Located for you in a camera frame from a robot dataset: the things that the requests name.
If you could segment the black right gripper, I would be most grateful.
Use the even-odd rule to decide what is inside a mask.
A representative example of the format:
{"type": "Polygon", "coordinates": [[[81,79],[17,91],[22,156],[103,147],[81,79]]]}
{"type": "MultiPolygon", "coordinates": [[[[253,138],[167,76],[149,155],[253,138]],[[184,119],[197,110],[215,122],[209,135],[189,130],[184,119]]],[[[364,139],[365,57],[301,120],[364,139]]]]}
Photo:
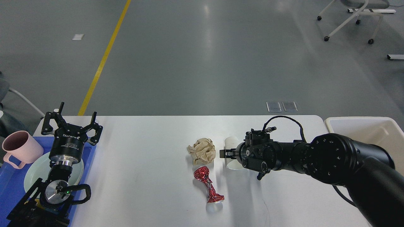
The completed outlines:
{"type": "Polygon", "coordinates": [[[224,149],[219,151],[219,158],[222,159],[237,159],[243,165],[247,165],[246,143],[240,143],[237,148],[224,149]]]}

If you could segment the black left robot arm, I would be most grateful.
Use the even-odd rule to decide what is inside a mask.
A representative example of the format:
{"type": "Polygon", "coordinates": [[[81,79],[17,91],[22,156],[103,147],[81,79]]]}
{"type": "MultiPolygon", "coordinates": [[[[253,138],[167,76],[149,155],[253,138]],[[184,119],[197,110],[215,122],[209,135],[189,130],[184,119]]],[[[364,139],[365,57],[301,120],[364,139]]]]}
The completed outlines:
{"type": "Polygon", "coordinates": [[[9,227],[67,227],[68,210],[91,198],[88,184],[69,183],[75,167],[83,163],[86,144],[95,146],[103,127],[92,114],[89,125],[67,123],[62,116],[64,102],[59,109],[46,112],[42,135],[53,135],[49,152],[50,171],[47,179],[38,178],[6,217],[9,227]]]}

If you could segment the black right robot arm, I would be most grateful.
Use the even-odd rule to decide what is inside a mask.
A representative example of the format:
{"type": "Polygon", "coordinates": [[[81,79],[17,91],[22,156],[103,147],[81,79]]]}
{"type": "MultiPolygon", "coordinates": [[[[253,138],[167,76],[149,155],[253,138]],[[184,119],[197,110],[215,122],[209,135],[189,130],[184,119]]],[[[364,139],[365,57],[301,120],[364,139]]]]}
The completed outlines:
{"type": "Polygon", "coordinates": [[[300,140],[278,142],[270,137],[276,127],[268,124],[247,131],[236,148],[220,150],[220,158],[237,160],[243,168],[258,172],[258,180],[270,171],[307,174],[332,185],[372,226],[403,226],[403,176],[384,148],[336,133],[307,143],[299,122],[300,140]]]}

